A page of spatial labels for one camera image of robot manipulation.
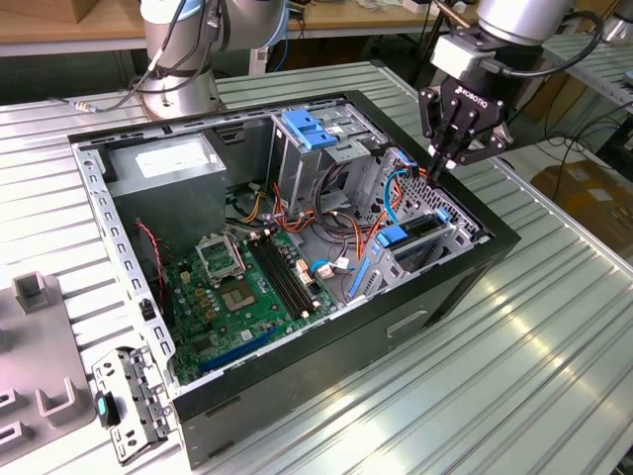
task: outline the red wire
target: red wire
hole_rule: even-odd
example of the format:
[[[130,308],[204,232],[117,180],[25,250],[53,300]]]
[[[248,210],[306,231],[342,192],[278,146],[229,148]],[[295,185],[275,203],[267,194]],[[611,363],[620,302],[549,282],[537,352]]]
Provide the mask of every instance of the red wire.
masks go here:
[[[273,192],[275,193],[275,204],[273,206],[273,215],[283,214],[284,208],[281,204],[281,194],[279,193],[279,187],[277,183],[273,183]],[[303,231],[311,222],[315,220],[315,218],[309,218],[304,223],[302,220],[307,215],[313,213],[313,210],[307,210],[304,215],[298,218],[294,223],[286,223],[286,218],[282,216],[281,218],[275,218],[275,223],[281,226],[288,233],[300,233]]]
[[[156,237],[151,233],[149,228],[143,223],[136,222],[136,225],[141,228],[151,241],[151,245],[154,248],[154,254],[156,255],[156,265],[158,266],[158,283],[160,284],[160,303],[162,304],[163,299],[163,291],[164,291],[164,282],[162,280],[162,262],[160,261],[160,252],[158,252],[158,244],[156,243]]]

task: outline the aluminum workbench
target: aluminum workbench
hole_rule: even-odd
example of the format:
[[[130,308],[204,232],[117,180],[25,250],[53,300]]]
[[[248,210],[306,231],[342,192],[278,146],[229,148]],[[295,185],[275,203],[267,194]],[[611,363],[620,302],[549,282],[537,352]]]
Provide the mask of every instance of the aluminum workbench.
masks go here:
[[[230,107],[360,89],[421,140],[414,91],[370,63],[220,81]],[[107,107],[121,94],[88,98]],[[146,121],[0,108],[0,280],[58,276],[87,371],[137,343],[65,136]],[[633,442],[633,269],[499,161],[457,176],[520,235],[456,311],[199,473],[609,473]],[[95,420],[2,473],[185,473],[177,433],[126,470]]]
[[[544,56],[558,65],[571,59],[591,40],[591,35],[559,35],[543,44]],[[614,47],[600,43],[578,64],[565,70],[602,97],[633,112],[633,87],[624,82],[624,73],[633,70],[633,46]]]

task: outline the blue pcie slot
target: blue pcie slot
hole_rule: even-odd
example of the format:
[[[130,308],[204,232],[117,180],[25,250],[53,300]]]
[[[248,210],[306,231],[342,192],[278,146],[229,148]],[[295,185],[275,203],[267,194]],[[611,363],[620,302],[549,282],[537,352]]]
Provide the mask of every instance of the blue pcie slot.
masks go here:
[[[268,341],[270,340],[270,336],[274,332],[276,332],[279,328],[280,327],[275,327],[274,329],[269,330],[265,334],[261,334],[253,341],[249,341],[243,344],[242,346],[238,346],[237,348],[227,351],[225,354],[221,354],[220,356],[216,356],[215,358],[205,363],[202,363],[201,365],[198,366],[198,369],[200,370],[201,373],[205,373],[207,371],[218,369],[224,366],[225,364],[229,364],[232,361],[235,361],[236,359],[268,343]]]

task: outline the cardboard box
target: cardboard box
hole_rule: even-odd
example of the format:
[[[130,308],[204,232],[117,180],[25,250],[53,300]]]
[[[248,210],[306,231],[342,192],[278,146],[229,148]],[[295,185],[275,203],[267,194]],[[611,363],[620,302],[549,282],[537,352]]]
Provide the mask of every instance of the cardboard box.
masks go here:
[[[551,199],[560,168],[546,168],[532,185]],[[565,165],[556,204],[621,257],[633,257],[633,193],[595,162]]]
[[[32,17],[79,23],[99,0],[0,0],[0,10]]]

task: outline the motherboard chip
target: motherboard chip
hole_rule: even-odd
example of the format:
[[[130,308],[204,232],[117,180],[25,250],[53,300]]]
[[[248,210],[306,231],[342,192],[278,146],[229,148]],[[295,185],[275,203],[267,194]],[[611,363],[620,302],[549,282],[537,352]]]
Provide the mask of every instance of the motherboard chip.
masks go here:
[[[223,286],[220,293],[230,312],[236,312],[257,301],[250,287],[243,280],[237,280]]]
[[[208,350],[209,348],[213,347],[213,345],[214,344],[211,343],[211,339],[208,336],[194,341],[194,348],[196,348],[196,351],[198,353],[202,353],[203,351]]]

